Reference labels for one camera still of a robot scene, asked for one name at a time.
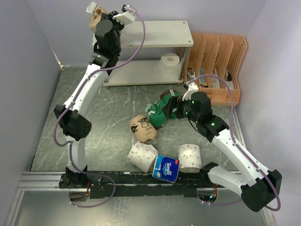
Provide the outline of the plain white paper roll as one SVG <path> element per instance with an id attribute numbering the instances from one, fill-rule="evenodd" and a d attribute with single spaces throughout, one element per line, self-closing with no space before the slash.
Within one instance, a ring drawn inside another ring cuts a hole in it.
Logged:
<path id="1" fill-rule="evenodd" d="M 161 76 L 178 78 L 181 71 L 182 61 L 175 53 L 165 53 L 158 63 L 158 72 Z"/>

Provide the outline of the brown roll with cartoon print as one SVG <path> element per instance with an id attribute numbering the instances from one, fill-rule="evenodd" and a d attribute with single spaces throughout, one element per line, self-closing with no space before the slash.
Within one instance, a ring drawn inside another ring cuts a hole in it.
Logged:
<path id="1" fill-rule="evenodd" d="M 134 137 L 141 143 L 152 141 L 157 137 L 157 130 L 144 115 L 134 117 L 129 127 Z"/>

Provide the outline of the green roll with brown end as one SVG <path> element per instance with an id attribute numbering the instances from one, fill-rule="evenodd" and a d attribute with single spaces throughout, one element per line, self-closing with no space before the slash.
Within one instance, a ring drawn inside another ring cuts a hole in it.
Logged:
<path id="1" fill-rule="evenodd" d="M 162 103 L 167 104 L 170 97 L 178 97 L 180 94 L 177 90 L 175 89 L 169 89 L 165 92 L 163 92 L 160 96 L 160 100 Z"/>

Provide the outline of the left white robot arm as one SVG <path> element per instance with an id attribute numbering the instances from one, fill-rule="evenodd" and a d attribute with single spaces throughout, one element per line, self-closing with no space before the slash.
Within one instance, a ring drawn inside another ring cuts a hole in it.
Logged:
<path id="1" fill-rule="evenodd" d="M 120 32 L 124 25 L 116 18 L 117 11 L 102 13 L 96 25 L 94 52 L 86 73 L 70 98 L 57 104 L 54 112 L 69 147 L 69 162 L 59 182 L 60 188 L 82 188 L 88 182 L 85 161 L 86 137 L 92 124 L 85 118 L 87 108 L 101 84 L 108 78 L 121 53 Z"/>

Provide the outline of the brown roll with QR label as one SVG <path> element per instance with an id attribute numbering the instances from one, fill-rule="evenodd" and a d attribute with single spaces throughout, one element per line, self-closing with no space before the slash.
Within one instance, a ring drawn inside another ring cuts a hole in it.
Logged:
<path id="1" fill-rule="evenodd" d="M 96 32 L 96 25 L 100 22 L 102 16 L 109 14 L 104 7 L 98 6 L 94 1 L 87 6 L 86 12 L 91 15 L 89 19 L 89 28 L 93 33 Z"/>

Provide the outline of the green roll with torn top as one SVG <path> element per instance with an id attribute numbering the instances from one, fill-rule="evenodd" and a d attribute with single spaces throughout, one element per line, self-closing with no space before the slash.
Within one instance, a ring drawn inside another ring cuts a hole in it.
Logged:
<path id="1" fill-rule="evenodd" d="M 167 118 L 162 111 L 162 108 L 165 106 L 163 102 L 153 102 L 152 104 L 147 104 L 145 112 L 149 122 L 153 125 L 155 129 L 160 129 L 165 126 Z"/>

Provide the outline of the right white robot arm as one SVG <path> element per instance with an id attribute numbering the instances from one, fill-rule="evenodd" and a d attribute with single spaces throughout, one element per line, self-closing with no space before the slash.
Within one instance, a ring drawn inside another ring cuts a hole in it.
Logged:
<path id="1" fill-rule="evenodd" d="M 171 96 L 162 111 L 170 118 L 176 109 L 177 119 L 186 118 L 191 126 L 210 143 L 218 147 L 236 166 L 239 175 L 224 170 L 211 162 L 200 172 L 202 186 L 221 185 L 241 197 L 243 203 L 252 211 L 258 212 L 276 200 L 280 210 L 279 198 L 282 175 L 278 170 L 269 170 L 256 160 L 233 135 L 231 127 L 219 116 L 213 114 L 211 100 L 204 92 L 194 92 L 189 97 Z"/>

